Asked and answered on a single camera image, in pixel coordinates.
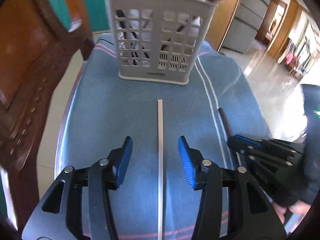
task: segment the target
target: basket base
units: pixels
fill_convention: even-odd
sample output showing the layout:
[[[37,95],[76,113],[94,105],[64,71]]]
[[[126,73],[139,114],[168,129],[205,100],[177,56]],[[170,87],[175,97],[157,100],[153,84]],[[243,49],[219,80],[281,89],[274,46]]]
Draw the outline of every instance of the basket base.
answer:
[[[167,84],[180,85],[180,86],[185,86],[189,83],[189,77],[188,77],[187,81],[185,81],[185,82],[177,82],[177,81],[162,80],[162,79],[155,79],[155,78],[127,77],[127,76],[121,75],[120,71],[118,73],[118,76],[119,76],[119,78],[125,79],[125,80],[159,82],[159,83],[167,83]]]

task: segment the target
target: white plastic basket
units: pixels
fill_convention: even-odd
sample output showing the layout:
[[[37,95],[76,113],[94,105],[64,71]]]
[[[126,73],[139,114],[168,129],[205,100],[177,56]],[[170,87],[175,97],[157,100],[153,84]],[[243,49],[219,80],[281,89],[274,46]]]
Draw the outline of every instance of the white plastic basket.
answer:
[[[119,77],[186,85],[215,6],[203,0],[105,0]]]

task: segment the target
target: blue tablecloth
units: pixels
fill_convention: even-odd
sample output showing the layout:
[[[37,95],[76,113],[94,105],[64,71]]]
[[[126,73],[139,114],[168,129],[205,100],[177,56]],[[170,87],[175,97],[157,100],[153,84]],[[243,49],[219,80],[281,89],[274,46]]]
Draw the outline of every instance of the blue tablecloth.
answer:
[[[268,138],[259,105],[240,67],[203,42],[186,86],[126,81],[118,77],[110,34],[100,36],[70,108],[55,176],[65,166],[89,167],[121,147],[126,136],[133,152],[124,183],[110,191],[120,239],[156,239],[158,192],[157,100],[163,100],[164,235],[189,239],[201,191],[187,184],[178,153],[184,135],[191,148],[220,167],[233,168],[217,108],[222,107],[234,133]],[[83,190],[84,233],[88,233],[87,189]],[[223,196],[221,233],[227,228]]]

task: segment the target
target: white stripe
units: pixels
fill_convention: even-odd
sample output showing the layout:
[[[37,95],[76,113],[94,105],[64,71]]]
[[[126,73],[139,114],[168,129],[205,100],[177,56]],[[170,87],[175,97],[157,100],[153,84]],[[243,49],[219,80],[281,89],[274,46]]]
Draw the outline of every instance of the white stripe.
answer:
[[[205,85],[204,78],[201,75],[196,63],[195,63],[195,67],[196,67],[196,69],[197,69],[197,71],[199,73],[200,78],[202,79],[202,83],[203,83],[203,86],[204,86],[204,89],[205,89],[205,93],[207,94],[207,98],[209,100],[209,105],[210,105],[210,109],[211,109],[211,115],[212,115],[212,119],[213,119],[213,122],[214,122],[214,126],[216,127],[218,141],[219,141],[219,144],[220,144],[220,150],[221,150],[221,155],[222,155],[222,159],[223,159],[223,164],[224,164],[224,167],[227,169],[228,167],[227,167],[226,157],[225,157],[224,150],[223,150],[223,147],[222,147],[221,136],[220,136],[220,133],[219,133],[217,121],[216,121],[216,118],[214,117],[214,112],[213,112],[213,107],[212,107],[212,102],[211,102],[211,99],[210,99],[210,96],[209,96],[209,92],[208,92],[207,86]]]
[[[213,97],[214,97],[214,100],[216,101],[216,106],[217,106],[217,109],[219,109],[219,104],[218,104],[218,98],[217,98],[217,95],[216,93],[214,92],[214,89],[213,89],[213,85],[211,83],[211,80],[209,78],[209,76],[207,75],[206,71],[204,70],[202,64],[201,64],[201,61],[200,61],[200,58],[198,57],[198,62],[200,64],[200,67],[204,73],[204,75],[206,76],[208,82],[209,82],[209,85],[210,85],[210,88],[211,88],[211,92],[213,94]],[[221,119],[221,116],[220,114],[218,113],[218,117],[219,117],[219,121],[220,121],[220,125],[222,127],[222,132],[223,132],[223,136],[224,136],[224,139],[226,140],[226,142],[228,141],[228,138],[227,138],[227,134],[226,134],[226,130],[224,129],[224,125],[223,125],[223,122],[222,122],[222,119]],[[228,153],[229,153],[229,160],[230,160],[230,163],[231,163],[231,169],[233,169],[233,161],[232,161],[232,158],[231,158],[231,153],[230,153],[230,150],[229,150],[229,147],[227,147],[228,149]]]
[[[163,107],[158,100],[158,240],[162,240],[163,230]]]

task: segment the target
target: wooden furniture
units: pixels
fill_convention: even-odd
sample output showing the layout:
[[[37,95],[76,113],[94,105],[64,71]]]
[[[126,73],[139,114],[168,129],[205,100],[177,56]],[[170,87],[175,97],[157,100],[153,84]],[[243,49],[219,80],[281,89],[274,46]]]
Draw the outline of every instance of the wooden furniture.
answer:
[[[65,0],[66,30],[48,0],[0,4],[0,165],[8,218],[22,232],[39,201],[36,157],[52,93],[72,55],[94,42],[83,0]]]
[[[292,30],[294,23],[296,19],[299,18],[299,15],[301,14],[301,6],[295,1],[291,0],[287,14],[284,16],[284,21],[279,27],[279,32],[277,36],[271,41],[269,49],[267,50],[268,54],[278,59],[281,55],[281,51],[283,47],[285,46],[289,33]]]
[[[205,41],[219,51],[230,28],[240,0],[223,0],[215,9]]]
[[[272,37],[268,35],[268,30],[271,25],[271,22],[273,20],[273,17],[275,16],[276,10],[278,5],[284,8],[284,10],[287,7],[287,4],[280,0],[271,0],[268,5],[268,10],[266,12],[266,15],[263,19],[263,22],[260,26],[260,29],[258,30],[258,33],[255,37],[256,40],[260,41],[264,45],[268,46],[270,41],[272,40]]]

